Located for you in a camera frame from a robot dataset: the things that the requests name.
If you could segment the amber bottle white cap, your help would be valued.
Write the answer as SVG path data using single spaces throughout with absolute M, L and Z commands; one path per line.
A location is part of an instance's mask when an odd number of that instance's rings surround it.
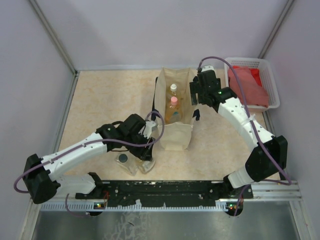
M 153 169 L 155 163 L 156 163 L 156 161 L 154 159 L 152 161 L 139 160 L 137 162 L 137 166 L 142 174 L 147 174 Z

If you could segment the yellow liquid bottle white cap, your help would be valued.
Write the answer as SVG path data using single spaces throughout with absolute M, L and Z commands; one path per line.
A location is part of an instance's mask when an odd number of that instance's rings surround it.
M 166 92 L 167 98 L 170 100 L 171 97 L 177 97 L 178 99 L 182 99 L 182 93 L 178 90 L 178 87 L 175 83 L 171 84 Z

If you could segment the pink cap orange bottle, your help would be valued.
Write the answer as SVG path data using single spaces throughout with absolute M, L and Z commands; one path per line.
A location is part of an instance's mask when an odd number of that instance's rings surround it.
M 172 96 L 170 98 L 170 101 L 168 103 L 168 105 L 166 106 L 166 109 L 165 109 L 165 123 L 166 124 L 173 124 L 173 123 L 176 123 L 176 122 L 179 122 L 179 121 L 172 121 L 171 120 L 171 117 L 173 115 L 174 112 L 179 112 L 180 115 L 181 115 L 181 119 L 180 121 L 182 120 L 182 116 L 183 116 L 183 111 L 182 111 L 182 106 L 180 104 L 180 101 L 178 100 L 177 97 L 175 96 Z

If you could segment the beige canvas bag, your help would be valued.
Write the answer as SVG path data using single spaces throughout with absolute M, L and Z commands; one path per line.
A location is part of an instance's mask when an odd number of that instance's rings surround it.
M 191 68 L 170 69 L 163 67 L 155 82 L 152 109 L 158 111 L 165 117 L 169 101 L 169 90 L 172 84 L 177 86 L 177 93 L 181 100 L 182 116 L 180 120 L 173 123 L 162 124 L 157 119 L 158 131 L 164 131 L 160 145 L 167 151 L 184 151 L 188 148 L 191 138 L 193 124 L 200 119 L 200 112 L 192 105 L 190 83 L 195 77 Z

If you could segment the clear jar teal lid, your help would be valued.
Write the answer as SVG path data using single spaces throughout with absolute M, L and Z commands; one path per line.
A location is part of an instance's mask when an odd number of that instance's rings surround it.
M 174 122 L 179 122 L 181 120 L 181 114 L 179 112 L 174 112 L 171 116 L 171 120 Z

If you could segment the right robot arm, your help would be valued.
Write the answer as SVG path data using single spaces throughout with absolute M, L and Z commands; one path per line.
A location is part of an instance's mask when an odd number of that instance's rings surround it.
M 243 138 L 251 151 L 244 166 L 223 179 L 223 192 L 235 198 L 241 187 L 264 181 L 281 173 L 287 165 L 288 142 L 283 136 L 274 136 L 257 122 L 229 87 L 221 87 L 221 80 L 211 66 L 199 68 L 190 82 L 193 105 L 202 104 L 213 108 L 224 117 Z

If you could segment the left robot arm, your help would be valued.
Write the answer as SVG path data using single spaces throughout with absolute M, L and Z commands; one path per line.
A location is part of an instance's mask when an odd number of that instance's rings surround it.
M 141 161 L 152 161 L 155 139 L 151 135 L 156 126 L 152 120 L 131 114 L 124 121 L 102 125 L 82 141 L 59 152 L 29 156 L 22 179 L 32 201 L 42 204 L 56 194 L 101 197 L 104 186 L 96 174 L 66 176 L 65 173 L 86 160 L 121 148 Z

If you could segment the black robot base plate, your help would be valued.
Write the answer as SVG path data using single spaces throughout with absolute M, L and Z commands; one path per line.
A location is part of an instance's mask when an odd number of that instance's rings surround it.
M 97 209 L 130 208 L 167 210 L 204 210 L 215 208 L 218 201 L 235 201 L 253 198 L 251 186 L 229 188 L 223 182 L 195 181 L 99 181 L 90 193 L 76 193 L 77 200 L 100 200 Z

